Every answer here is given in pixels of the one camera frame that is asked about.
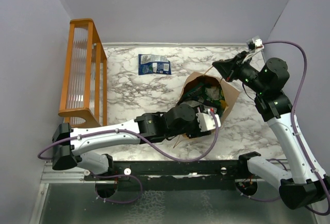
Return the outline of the brown paper bag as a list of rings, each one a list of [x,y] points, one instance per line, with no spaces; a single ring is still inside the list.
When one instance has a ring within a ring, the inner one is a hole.
[[[231,113],[231,111],[240,95],[240,91],[238,89],[236,89],[234,86],[230,85],[228,82],[226,82],[222,77],[217,77],[217,76],[211,75],[209,72],[212,70],[214,70],[214,68],[211,66],[204,72],[191,73],[186,78],[186,81],[182,87],[180,97],[179,97],[177,104],[180,105],[182,103],[185,103],[185,104],[191,105],[193,107],[197,107],[197,106],[201,105],[204,108],[210,108],[210,107],[204,106],[199,103],[191,104],[189,102],[183,102],[183,95],[186,94],[193,87],[195,87],[198,83],[208,83],[211,86],[220,85],[223,90],[223,93],[224,93],[225,101],[227,103],[227,107],[226,107],[224,113],[222,114],[222,116],[219,116],[220,122],[221,122],[221,124],[223,124],[224,121],[226,120],[226,118]]]

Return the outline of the blue snack bag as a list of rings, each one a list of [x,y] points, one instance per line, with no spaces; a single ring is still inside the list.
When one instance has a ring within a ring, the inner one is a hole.
[[[139,54],[138,75],[147,74],[171,75],[171,62],[165,56]]]

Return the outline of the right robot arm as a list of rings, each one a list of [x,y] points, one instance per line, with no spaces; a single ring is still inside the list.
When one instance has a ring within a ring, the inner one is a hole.
[[[295,210],[322,201],[329,193],[329,176],[312,155],[300,133],[293,106],[282,91],[289,79],[287,63],[270,58],[258,71],[242,51],[232,59],[219,60],[212,66],[226,82],[240,80],[253,90],[255,107],[275,134],[288,161],[290,171],[273,165],[260,154],[239,156],[237,173],[242,178],[257,175],[279,191],[283,203]]]

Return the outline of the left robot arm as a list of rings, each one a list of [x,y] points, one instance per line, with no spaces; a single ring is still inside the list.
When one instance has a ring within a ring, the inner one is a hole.
[[[89,170],[101,179],[113,176],[110,155],[100,155],[95,150],[119,146],[155,144],[179,135],[188,138],[209,135],[215,128],[210,111],[182,104],[167,112],[144,113],[135,119],[112,126],[72,128],[60,124],[53,135],[53,170],[74,167]]]

